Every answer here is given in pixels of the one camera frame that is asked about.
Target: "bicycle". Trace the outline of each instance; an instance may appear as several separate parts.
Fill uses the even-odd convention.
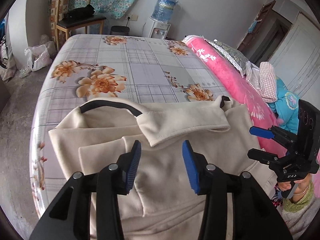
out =
[[[8,64],[8,46],[5,40],[5,20],[0,24],[0,66],[7,68]]]

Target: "black trash bin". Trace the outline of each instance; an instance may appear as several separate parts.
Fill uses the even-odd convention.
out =
[[[127,26],[112,26],[110,30],[110,35],[121,35],[128,36],[130,32],[130,28]]]

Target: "bicycle wheel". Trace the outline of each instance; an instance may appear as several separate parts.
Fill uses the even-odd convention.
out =
[[[7,68],[8,63],[8,46],[5,40],[5,35],[2,37],[0,42],[0,66]]]

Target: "black bag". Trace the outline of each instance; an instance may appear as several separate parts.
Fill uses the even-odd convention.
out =
[[[67,21],[77,21],[90,17],[94,14],[94,8],[91,4],[88,4],[86,7],[80,7],[69,11],[64,20]]]

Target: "bottle label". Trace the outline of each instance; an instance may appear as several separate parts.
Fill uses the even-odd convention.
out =
[[[169,10],[173,10],[174,6],[176,5],[175,2],[169,1],[169,0],[160,0],[159,7],[166,8]]]

